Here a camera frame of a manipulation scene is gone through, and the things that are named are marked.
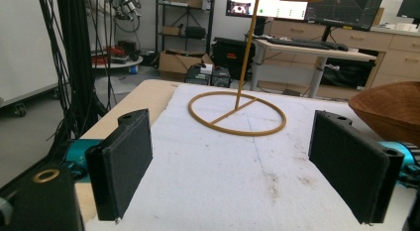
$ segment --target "metal shelving unit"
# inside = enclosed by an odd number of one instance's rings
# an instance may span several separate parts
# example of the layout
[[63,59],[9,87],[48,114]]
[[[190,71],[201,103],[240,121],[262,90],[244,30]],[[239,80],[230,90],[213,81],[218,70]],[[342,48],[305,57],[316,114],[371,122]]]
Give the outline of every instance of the metal shelving unit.
[[[213,12],[214,12],[214,1],[210,0],[210,8],[206,10],[202,10],[201,8],[194,8],[189,6],[179,6],[179,5],[172,5],[169,3],[164,3],[166,0],[156,0],[156,52],[162,52],[165,50],[165,38],[172,37],[172,38],[179,38],[180,40],[184,40],[184,50],[188,50],[188,42],[191,40],[194,41],[203,41],[206,44],[206,53],[210,53],[210,43],[211,43],[211,35],[213,29]],[[166,14],[170,12],[171,9],[183,9],[183,14],[180,14],[179,17],[171,22],[168,21]],[[206,29],[206,36],[204,39],[193,39],[187,38],[184,35],[174,36],[174,35],[164,35],[161,32],[163,26],[166,25],[175,25],[181,20],[184,20],[184,27],[190,26],[192,19],[195,25],[201,27],[200,23],[196,20],[195,15],[202,14],[204,12],[208,12],[208,22],[207,22],[207,29]]]

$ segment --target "gold stand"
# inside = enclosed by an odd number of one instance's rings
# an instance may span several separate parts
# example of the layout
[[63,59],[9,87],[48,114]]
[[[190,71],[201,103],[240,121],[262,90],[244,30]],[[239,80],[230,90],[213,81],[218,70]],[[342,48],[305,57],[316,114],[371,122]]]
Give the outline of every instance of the gold stand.
[[[283,1],[320,2],[322,0],[283,0]],[[238,86],[238,92],[234,93],[234,92],[225,92],[225,91],[215,91],[215,92],[202,93],[202,94],[199,94],[199,95],[195,96],[194,98],[192,98],[191,101],[188,103],[188,111],[191,114],[191,116],[195,120],[200,122],[201,124],[203,124],[203,125],[205,125],[209,128],[212,128],[214,130],[221,131],[221,132],[228,133],[228,134],[242,135],[242,136],[263,136],[263,135],[270,135],[270,134],[273,134],[273,133],[276,133],[276,132],[280,131],[286,124],[286,116],[275,105],[273,105],[273,104],[271,104],[271,103],[269,103],[265,100],[253,97],[251,95],[242,94],[242,86],[241,85],[244,83],[245,73],[246,73],[246,70],[247,70],[248,56],[250,55],[251,43],[253,41],[253,31],[254,31],[254,27],[256,26],[257,10],[259,8],[259,3],[260,3],[260,0],[256,0],[256,5],[254,7],[253,17],[252,17],[251,24],[250,24],[250,30],[249,30],[249,33],[248,33],[247,47],[245,49],[245,56],[244,56],[244,61],[243,61],[243,64],[242,64],[242,71],[241,71],[241,77],[240,77],[240,82],[239,82],[239,86]],[[200,98],[203,98],[203,97],[206,97],[206,96],[211,96],[211,95],[236,95],[237,98],[236,98],[236,103],[235,103],[235,109],[232,110],[231,112],[221,116],[220,118],[212,121],[212,122],[208,122],[208,121],[203,120],[202,118],[200,118],[194,112],[194,110],[192,109],[192,104]],[[250,98],[251,101],[239,106],[239,102],[240,102],[241,97]],[[253,102],[260,102],[262,104],[265,104],[265,105],[269,106],[273,110],[275,110],[281,117],[282,121],[281,121],[280,125],[278,127],[274,128],[274,129],[272,129],[272,130],[259,131],[259,132],[237,131],[237,130],[231,130],[231,129],[227,129],[227,128],[223,128],[223,127],[219,127],[219,126],[215,125],[216,123],[220,122],[221,120],[227,118],[229,115],[232,115],[232,114],[236,113],[237,111],[247,107],[248,105],[252,104]]]

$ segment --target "stain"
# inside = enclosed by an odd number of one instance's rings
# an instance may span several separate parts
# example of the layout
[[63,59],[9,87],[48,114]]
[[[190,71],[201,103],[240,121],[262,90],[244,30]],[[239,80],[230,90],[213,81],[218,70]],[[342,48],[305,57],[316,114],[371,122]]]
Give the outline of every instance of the stain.
[[265,173],[265,180],[268,183],[268,193],[272,198],[272,201],[275,202],[279,198],[278,193],[278,176],[275,173]]
[[308,158],[306,157],[293,157],[296,161],[306,162],[308,161]]
[[304,177],[298,177],[298,179],[300,180],[300,182],[303,185],[308,186],[308,187],[311,187],[311,188],[315,188],[316,179],[311,178],[311,177],[306,177],[306,176],[304,176]]

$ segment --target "red object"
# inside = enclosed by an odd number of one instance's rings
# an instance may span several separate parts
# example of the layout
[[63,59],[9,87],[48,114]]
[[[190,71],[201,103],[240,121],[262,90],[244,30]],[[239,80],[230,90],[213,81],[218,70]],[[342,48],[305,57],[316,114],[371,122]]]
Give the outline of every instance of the red object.
[[120,47],[107,47],[104,49],[111,56],[126,56],[126,52]]
[[107,56],[93,56],[90,58],[90,61],[92,64],[106,64],[108,63],[108,57]]

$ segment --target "wooden bowl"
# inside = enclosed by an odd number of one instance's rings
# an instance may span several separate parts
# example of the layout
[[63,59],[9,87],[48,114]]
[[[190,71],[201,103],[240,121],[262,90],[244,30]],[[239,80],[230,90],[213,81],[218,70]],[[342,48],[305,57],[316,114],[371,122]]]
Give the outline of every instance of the wooden bowl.
[[420,147],[420,81],[365,90],[353,96],[349,106],[383,140]]

